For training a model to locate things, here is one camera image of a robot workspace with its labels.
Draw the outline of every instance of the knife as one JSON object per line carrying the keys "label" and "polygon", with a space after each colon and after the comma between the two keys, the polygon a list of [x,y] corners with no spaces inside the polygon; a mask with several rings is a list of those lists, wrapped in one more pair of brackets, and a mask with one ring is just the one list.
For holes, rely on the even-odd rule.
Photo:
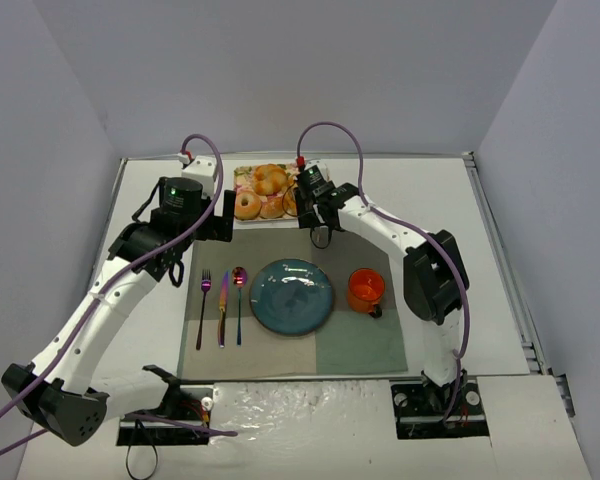
{"label": "knife", "polygon": [[224,348],[224,331],[225,319],[227,317],[227,298],[229,297],[229,270],[227,270],[222,278],[222,287],[220,290],[220,321],[218,322],[218,345]]}

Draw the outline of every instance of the orange mug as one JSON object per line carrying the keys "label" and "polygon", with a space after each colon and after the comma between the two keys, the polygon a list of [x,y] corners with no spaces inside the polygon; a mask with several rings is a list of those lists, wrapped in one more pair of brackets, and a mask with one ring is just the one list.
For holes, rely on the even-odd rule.
{"label": "orange mug", "polygon": [[382,275],[370,268],[361,268],[349,277],[347,302],[353,311],[379,318],[382,316],[379,304],[384,288]]}

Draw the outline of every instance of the placemat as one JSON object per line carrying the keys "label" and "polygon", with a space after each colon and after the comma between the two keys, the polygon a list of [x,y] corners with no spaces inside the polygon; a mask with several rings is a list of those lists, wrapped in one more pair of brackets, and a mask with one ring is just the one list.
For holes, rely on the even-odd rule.
{"label": "placemat", "polygon": [[[335,302],[325,325],[302,337],[285,337],[268,331],[249,306],[253,277],[281,258],[299,258],[320,267],[334,286]],[[280,375],[383,374],[406,371],[406,356],[387,255],[363,238],[334,232],[331,245],[320,250],[311,244],[308,230],[236,230],[231,243],[196,242],[195,270],[191,273],[188,306],[178,374],[187,380],[239,380]],[[230,285],[224,349],[217,344],[218,300],[224,273],[241,266],[249,281],[242,290],[242,346],[236,345],[238,291]],[[351,311],[347,283],[358,268],[373,268],[385,279],[382,300],[387,313],[380,321]],[[202,269],[211,270],[202,348],[195,349],[202,292]],[[364,350],[358,356],[357,349]]]}

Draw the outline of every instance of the bagel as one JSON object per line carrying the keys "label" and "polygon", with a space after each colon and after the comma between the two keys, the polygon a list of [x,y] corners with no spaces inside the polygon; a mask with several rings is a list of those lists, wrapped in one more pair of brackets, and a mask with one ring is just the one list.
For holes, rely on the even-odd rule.
{"label": "bagel", "polygon": [[262,205],[262,209],[260,210],[260,216],[262,218],[280,218],[282,215],[284,215],[284,210],[282,209],[282,197],[271,198]]}
{"label": "bagel", "polygon": [[260,165],[253,173],[253,189],[258,195],[274,195],[287,185],[287,174],[278,165]]}
{"label": "bagel", "polygon": [[238,220],[253,220],[261,208],[262,201],[255,193],[245,190],[236,195],[234,215]]}

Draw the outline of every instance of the white wall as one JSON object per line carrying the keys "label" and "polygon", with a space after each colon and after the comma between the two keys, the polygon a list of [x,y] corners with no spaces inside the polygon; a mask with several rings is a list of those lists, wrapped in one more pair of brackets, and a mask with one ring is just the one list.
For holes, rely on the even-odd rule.
{"label": "white wall", "polygon": [[[32,2],[0,0],[0,377],[28,363],[84,294],[116,169]],[[0,384],[0,407],[8,399]],[[0,447],[29,430],[7,415]],[[15,477],[22,453],[0,459],[0,480]]]}
{"label": "white wall", "polygon": [[[126,155],[477,148],[555,0],[35,0]],[[329,129],[307,148],[346,150]]]}
{"label": "white wall", "polygon": [[600,479],[600,1],[558,1],[478,166]]}

